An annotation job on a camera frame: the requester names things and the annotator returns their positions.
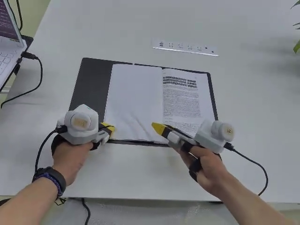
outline right hand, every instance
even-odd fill
[[[179,152],[184,163],[189,167],[195,160],[190,154],[183,151]],[[190,153],[200,158],[202,170],[197,174],[197,182],[210,194],[218,197],[224,185],[231,180],[233,176],[226,170],[220,157],[209,149],[192,147]]]

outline white page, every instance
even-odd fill
[[[165,124],[194,137],[204,119],[215,120],[206,74],[164,69],[163,82]]]
[[[105,122],[118,140],[161,142],[152,122],[163,122],[162,68],[126,64],[112,67]]]

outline purple bracelet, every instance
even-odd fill
[[[60,184],[57,182],[56,179],[54,179],[52,176],[50,176],[49,173],[45,172],[45,173],[43,173],[42,175],[38,176],[38,177],[36,178],[36,180],[39,179],[39,178],[41,178],[41,177],[45,177],[45,178],[51,180],[51,181],[55,184],[55,186],[57,187],[57,190],[58,190],[57,196],[58,196],[58,197],[61,197],[61,196],[62,196],[63,193],[62,193],[62,191],[61,191]]]

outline power socket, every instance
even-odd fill
[[[209,56],[219,56],[216,49],[205,45],[190,44],[186,42],[173,42],[165,40],[152,40],[152,47],[154,49],[182,52],[182,53],[194,53]]]

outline white table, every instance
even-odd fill
[[[0,195],[30,183],[38,148],[69,107],[83,57],[209,71],[219,119],[236,128],[236,149],[265,166],[268,202],[300,202],[300,57],[294,1],[52,0],[29,52],[43,62],[41,87],[0,113]],[[151,48],[152,38],[215,46],[220,57]],[[9,97],[39,81],[24,60]],[[39,166],[52,163],[51,140]],[[231,152],[224,163],[258,193],[260,168]],[[93,153],[66,196],[215,200],[172,149],[107,144]]]

